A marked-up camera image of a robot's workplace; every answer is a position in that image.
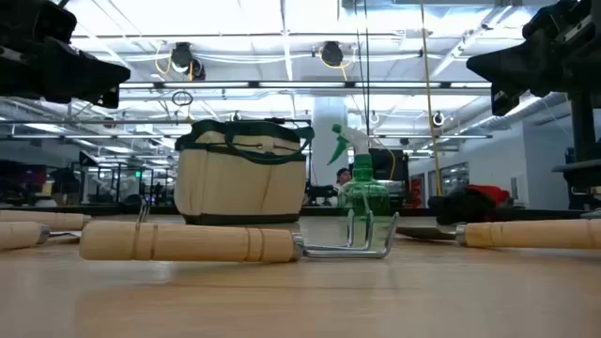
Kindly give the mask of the wooden handle garden trowel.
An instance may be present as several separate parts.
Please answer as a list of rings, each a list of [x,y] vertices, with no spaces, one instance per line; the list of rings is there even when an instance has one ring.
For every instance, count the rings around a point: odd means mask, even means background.
[[[601,219],[398,226],[410,238],[452,240],[472,248],[601,250]]]

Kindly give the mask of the wooden handle narrow transplanter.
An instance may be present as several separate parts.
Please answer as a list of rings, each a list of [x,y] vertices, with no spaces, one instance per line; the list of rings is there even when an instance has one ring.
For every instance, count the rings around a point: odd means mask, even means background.
[[[35,247],[49,238],[75,236],[77,230],[53,230],[49,225],[35,222],[0,222],[0,252]]]

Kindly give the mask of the black background monitor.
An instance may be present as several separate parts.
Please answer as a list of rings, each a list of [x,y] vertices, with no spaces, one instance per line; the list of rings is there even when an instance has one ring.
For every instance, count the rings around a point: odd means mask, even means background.
[[[408,180],[408,154],[400,149],[370,148],[374,179]]]

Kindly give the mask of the wooden handle hand rake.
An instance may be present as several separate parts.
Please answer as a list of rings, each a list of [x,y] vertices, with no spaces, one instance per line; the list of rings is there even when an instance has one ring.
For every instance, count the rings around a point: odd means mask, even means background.
[[[80,237],[79,254],[99,261],[223,261],[291,263],[308,258],[376,258],[388,255],[399,215],[387,219],[383,247],[374,249],[376,217],[365,217],[365,240],[355,247],[348,213],[347,244],[307,245],[300,233],[282,229],[214,227],[170,223],[93,221]]]

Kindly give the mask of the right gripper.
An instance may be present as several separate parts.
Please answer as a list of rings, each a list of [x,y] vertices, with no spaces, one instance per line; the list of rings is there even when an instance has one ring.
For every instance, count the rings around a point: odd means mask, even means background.
[[[559,0],[523,26],[521,44],[472,56],[467,68],[491,83],[492,115],[507,115],[530,91],[601,90],[601,0]]]

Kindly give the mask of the wooden handle hand fork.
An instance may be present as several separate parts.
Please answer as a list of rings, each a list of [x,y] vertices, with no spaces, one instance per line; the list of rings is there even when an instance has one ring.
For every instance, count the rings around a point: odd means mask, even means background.
[[[91,230],[135,230],[141,225],[150,210],[143,203],[135,222],[101,221],[78,213],[43,211],[0,210],[0,231],[38,231],[44,226],[53,231]]]

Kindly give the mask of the white building pillar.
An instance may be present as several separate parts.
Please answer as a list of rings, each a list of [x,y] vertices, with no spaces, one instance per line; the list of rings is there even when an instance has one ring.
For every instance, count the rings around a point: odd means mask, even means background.
[[[312,184],[333,186],[335,195],[329,203],[337,206],[339,185],[338,171],[348,168],[347,155],[341,155],[333,164],[331,157],[337,147],[337,134],[332,131],[334,124],[347,124],[347,106],[343,97],[315,98],[312,126],[315,138],[312,142]]]

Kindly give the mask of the green clear spray bottle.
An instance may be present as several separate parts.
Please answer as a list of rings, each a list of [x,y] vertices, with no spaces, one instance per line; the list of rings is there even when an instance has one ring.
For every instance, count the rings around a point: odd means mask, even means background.
[[[389,191],[374,176],[369,136],[340,124],[333,124],[331,130],[336,134],[337,144],[328,164],[333,164],[347,154],[350,147],[354,152],[352,179],[343,184],[339,191],[339,206],[352,209],[356,216],[378,219],[392,216]]]

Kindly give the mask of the black aluminium table frame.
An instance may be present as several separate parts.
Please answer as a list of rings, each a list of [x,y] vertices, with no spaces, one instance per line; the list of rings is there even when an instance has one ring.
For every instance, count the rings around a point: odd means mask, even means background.
[[[55,213],[78,213],[93,217],[115,216],[115,215],[137,215],[137,206],[123,204],[112,205],[83,205],[67,207],[11,207],[0,206],[0,210],[16,211],[38,211]],[[399,208],[401,217],[435,217],[437,213],[429,208]],[[540,210],[525,208],[498,208],[490,216],[496,221],[534,221],[534,220],[568,220],[579,219],[584,210]],[[300,210],[302,217],[334,217],[345,215],[345,212],[336,207],[303,207]]]

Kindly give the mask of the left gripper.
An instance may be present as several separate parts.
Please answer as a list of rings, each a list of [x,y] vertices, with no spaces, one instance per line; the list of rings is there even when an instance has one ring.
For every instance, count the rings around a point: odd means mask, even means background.
[[[131,71],[72,50],[76,24],[51,0],[0,0],[0,97],[117,108]]]

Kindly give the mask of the black background workstation frame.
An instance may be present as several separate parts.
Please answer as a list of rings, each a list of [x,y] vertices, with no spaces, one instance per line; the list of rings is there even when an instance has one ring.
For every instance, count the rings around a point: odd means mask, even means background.
[[[155,170],[135,157],[94,157],[81,151],[83,202],[91,205],[141,205],[153,199]]]

